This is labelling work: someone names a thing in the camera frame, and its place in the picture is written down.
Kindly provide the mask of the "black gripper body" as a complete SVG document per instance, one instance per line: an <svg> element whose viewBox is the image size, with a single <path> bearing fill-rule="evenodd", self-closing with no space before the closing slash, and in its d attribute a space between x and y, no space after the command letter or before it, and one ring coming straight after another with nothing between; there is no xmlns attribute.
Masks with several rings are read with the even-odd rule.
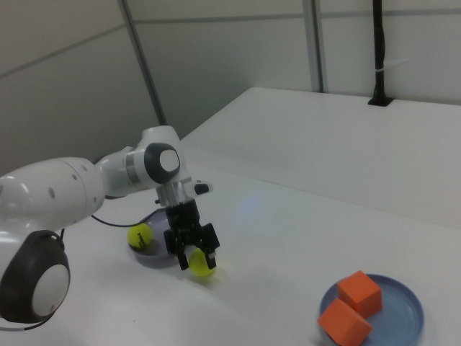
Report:
<svg viewBox="0 0 461 346"><path fill-rule="evenodd" d="M167 207L166 217L169 222L166 237L180 233L189 234L193 237L200 235L200 215L195 200Z"/></svg>

